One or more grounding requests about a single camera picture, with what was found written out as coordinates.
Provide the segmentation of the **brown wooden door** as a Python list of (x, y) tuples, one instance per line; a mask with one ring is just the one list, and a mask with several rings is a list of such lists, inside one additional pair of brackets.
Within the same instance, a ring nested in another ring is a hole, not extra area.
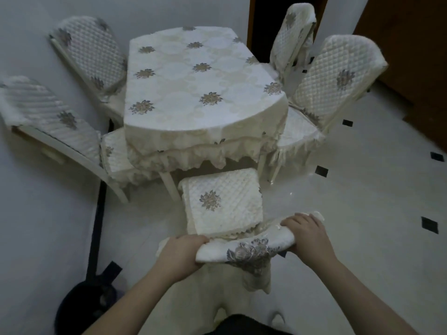
[(447, 0), (368, 0), (354, 33), (380, 47), (379, 80), (412, 103), (404, 121), (447, 152)]

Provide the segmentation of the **quilted floral seat cushion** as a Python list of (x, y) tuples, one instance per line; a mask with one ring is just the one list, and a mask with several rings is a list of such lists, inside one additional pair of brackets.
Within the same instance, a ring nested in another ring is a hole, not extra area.
[(264, 220), (259, 176), (254, 168), (184, 178), (178, 189), (190, 235), (236, 238)]

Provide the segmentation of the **person's left hand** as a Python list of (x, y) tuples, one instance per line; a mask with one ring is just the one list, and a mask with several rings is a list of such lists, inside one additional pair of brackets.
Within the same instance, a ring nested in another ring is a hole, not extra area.
[(196, 262), (199, 248), (188, 247), (182, 236), (170, 237), (150, 271), (169, 285), (180, 282), (203, 266)]

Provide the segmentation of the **person's left forearm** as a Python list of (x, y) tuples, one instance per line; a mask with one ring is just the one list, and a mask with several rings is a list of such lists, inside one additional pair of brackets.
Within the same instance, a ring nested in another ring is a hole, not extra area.
[(138, 335), (157, 303), (179, 279), (152, 268), (82, 335)]

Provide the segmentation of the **person's right hand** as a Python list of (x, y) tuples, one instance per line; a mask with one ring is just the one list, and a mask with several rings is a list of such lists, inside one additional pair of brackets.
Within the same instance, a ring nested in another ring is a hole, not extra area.
[(291, 232), (295, 241), (288, 250), (297, 255), (310, 269), (316, 271), (338, 263), (338, 258), (321, 220), (320, 228), (317, 230)]

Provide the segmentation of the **cream floral lace tablecloth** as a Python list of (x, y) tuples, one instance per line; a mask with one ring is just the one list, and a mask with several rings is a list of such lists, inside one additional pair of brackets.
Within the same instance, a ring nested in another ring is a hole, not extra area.
[(223, 168), (276, 149), (282, 85), (227, 27), (176, 27), (129, 43), (124, 134), (137, 169)]

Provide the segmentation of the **person's black shorts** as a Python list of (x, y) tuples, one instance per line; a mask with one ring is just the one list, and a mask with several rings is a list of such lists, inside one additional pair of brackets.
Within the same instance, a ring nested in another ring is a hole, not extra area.
[(214, 330), (203, 335), (292, 335), (242, 314), (228, 316)]

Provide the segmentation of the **brown door frame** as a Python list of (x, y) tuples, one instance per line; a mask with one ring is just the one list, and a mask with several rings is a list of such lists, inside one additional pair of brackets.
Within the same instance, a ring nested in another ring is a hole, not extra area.
[(250, 0), (249, 2), (249, 18), (247, 28), (247, 40), (246, 46), (251, 51), (253, 46), (253, 30), (254, 30), (254, 16), (255, 16), (256, 0)]

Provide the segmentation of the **person's right forearm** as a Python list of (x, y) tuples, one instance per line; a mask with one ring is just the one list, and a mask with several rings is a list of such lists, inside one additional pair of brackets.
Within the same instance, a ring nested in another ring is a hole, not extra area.
[(337, 258), (302, 261), (331, 293), (355, 335), (419, 335)]

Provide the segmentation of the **white chair with quilted cover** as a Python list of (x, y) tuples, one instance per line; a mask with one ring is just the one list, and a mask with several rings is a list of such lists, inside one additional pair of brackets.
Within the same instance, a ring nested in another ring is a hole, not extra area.
[(123, 128), (102, 134), (34, 79), (12, 76), (0, 82), (0, 115), (12, 132), (36, 143), (48, 157), (60, 164), (70, 159), (96, 175), (122, 203), (129, 202), (125, 190), (130, 184), (159, 178), (131, 165)]
[(269, 182), (274, 183), (288, 161), (296, 159), (304, 166), (336, 119), (366, 94), (387, 67), (373, 40), (352, 34), (327, 37), (289, 98), (286, 125), (270, 159)]
[(316, 24), (315, 9), (310, 3), (295, 3), (288, 8), (269, 61), (280, 83), (285, 83), (292, 70), (308, 64)]
[(127, 56), (109, 25), (97, 17), (71, 16), (51, 29), (48, 39), (95, 108), (122, 127)]

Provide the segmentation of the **black bag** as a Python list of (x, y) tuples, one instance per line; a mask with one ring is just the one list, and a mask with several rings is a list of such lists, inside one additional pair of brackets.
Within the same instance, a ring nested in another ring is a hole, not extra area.
[(119, 299), (113, 281), (122, 268), (114, 261), (99, 274), (77, 284), (63, 299), (54, 320), (55, 335), (82, 335)]

